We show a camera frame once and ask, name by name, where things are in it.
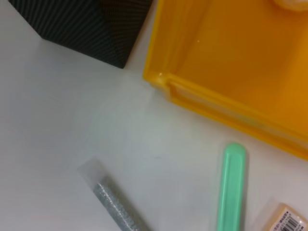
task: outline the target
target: black textured box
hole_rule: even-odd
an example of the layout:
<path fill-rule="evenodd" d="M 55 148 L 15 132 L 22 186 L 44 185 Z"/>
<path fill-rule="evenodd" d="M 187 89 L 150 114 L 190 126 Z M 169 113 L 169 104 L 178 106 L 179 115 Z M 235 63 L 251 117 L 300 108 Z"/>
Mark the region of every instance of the black textured box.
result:
<path fill-rule="evenodd" d="M 123 68 L 152 0 L 9 0 L 46 40 Z"/>

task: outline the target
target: nail file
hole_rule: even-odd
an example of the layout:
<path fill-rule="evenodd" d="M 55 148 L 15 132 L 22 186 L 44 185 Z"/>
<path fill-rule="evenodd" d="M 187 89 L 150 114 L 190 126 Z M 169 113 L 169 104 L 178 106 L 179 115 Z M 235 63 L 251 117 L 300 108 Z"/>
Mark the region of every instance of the nail file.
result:
<path fill-rule="evenodd" d="M 217 231 L 239 231 L 245 179 L 246 150 L 238 143 L 224 151 Z"/>

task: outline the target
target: white table surface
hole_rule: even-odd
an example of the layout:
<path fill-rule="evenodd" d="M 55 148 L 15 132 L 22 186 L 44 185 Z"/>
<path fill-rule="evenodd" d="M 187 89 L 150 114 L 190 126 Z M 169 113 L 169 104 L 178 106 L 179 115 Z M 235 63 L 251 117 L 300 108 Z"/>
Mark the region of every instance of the white table surface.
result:
<path fill-rule="evenodd" d="M 118 231 L 76 169 L 99 158 L 154 231 L 206 231 L 219 149 L 249 151 L 245 230 L 275 197 L 308 218 L 308 162 L 166 101 L 125 70 L 42 40 L 0 1 L 0 229 Z"/>

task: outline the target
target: mint green object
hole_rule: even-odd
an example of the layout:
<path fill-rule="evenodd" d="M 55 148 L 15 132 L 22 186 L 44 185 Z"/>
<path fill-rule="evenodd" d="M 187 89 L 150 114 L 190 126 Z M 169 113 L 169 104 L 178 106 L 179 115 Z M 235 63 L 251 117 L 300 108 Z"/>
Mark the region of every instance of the mint green object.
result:
<path fill-rule="evenodd" d="M 217 231 L 239 231 L 245 179 L 246 150 L 238 143 L 224 152 Z"/>

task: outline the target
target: yellow plastic tray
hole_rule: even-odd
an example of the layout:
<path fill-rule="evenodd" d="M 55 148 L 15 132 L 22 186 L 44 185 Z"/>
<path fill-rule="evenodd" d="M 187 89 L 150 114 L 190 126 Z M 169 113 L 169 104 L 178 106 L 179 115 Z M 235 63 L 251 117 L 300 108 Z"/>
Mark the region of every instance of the yellow plastic tray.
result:
<path fill-rule="evenodd" d="M 272 0 L 160 0 L 144 79 L 308 159 L 308 12 Z"/>

